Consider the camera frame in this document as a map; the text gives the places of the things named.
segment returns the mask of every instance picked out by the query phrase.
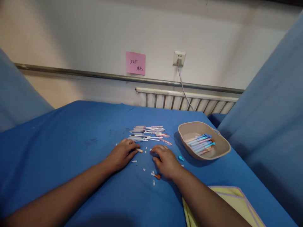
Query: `privacy curtain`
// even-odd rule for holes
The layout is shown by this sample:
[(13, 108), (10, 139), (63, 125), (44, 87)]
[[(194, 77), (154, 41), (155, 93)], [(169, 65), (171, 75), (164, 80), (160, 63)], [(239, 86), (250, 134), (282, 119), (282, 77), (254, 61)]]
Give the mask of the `privacy curtain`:
[(218, 130), (303, 226), (302, 13)]
[(0, 132), (53, 109), (0, 49)]

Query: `beige plastic bowl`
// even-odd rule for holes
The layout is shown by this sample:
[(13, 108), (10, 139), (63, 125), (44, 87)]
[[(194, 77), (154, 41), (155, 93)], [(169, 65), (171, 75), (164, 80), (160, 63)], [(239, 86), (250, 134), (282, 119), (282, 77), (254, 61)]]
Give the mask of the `beige plastic bowl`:
[[(219, 133), (218, 130), (211, 128), (209, 125), (194, 121), (179, 125), (178, 131), (181, 136), (182, 143), (186, 148), (187, 152), (195, 159), (198, 160), (213, 160), (226, 155), (231, 150), (229, 142)], [(211, 135), (212, 139), (215, 140), (213, 150), (202, 155), (197, 155), (190, 146), (184, 141), (194, 138), (196, 136), (203, 135), (204, 133)]]

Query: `towel with purple trim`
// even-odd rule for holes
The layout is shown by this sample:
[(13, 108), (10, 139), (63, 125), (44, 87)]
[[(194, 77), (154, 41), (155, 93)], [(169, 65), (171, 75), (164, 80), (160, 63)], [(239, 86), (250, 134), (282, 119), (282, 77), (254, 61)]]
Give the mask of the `towel with purple trim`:
[[(209, 188), (231, 205), (252, 227), (265, 227), (240, 188), (230, 186), (210, 186)], [(183, 198), (182, 201), (187, 226), (198, 227), (192, 212)]]

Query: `pink sticky note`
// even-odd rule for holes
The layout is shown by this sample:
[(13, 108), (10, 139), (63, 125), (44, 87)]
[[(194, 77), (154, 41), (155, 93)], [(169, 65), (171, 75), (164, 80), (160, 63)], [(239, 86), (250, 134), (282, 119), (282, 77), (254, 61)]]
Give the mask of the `pink sticky note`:
[(126, 52), (126, 72), (145, 75), (145, 55)]

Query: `metal rail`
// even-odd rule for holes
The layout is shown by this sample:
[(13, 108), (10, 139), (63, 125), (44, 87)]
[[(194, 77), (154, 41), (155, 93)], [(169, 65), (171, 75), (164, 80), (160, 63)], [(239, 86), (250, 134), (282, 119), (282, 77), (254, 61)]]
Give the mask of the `metal rail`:
[[(89, 72), (89, 71), (27, 65), (27, 64), (20, 64), (20, 63), (15, 63), (15, 65), (18, 69), (35, 71), (35, 72), (57, 73), (57, 74), (65, 74), (65, 75), (94, 77), (94, 78), (101, 78), (101, 79), (112, 79), (112, 80), (121, 80), (121, 81), (128, 81), (128, 82), (145, 83), (145, 84), (156, 84), (156, 85), (181, 87), (180, 82), (169, 81), (169, 80), (130, 77), (130, 76), (108, 74), (108, 73), (95, 73), (95, 72)], [(183, 83), (183, 87), (200, 89), (200, 90), (217, 91), (217, 92), (227, 92), (227, 93), (234, 93), (234, 94), (242, 94), (244, 92), (244, 90), (242, 90), (242, 89), (217, 87), (217, 86), (209, 86), (209, 85), (201, 85), (201, 84), (191, 84), (191, 83)]]

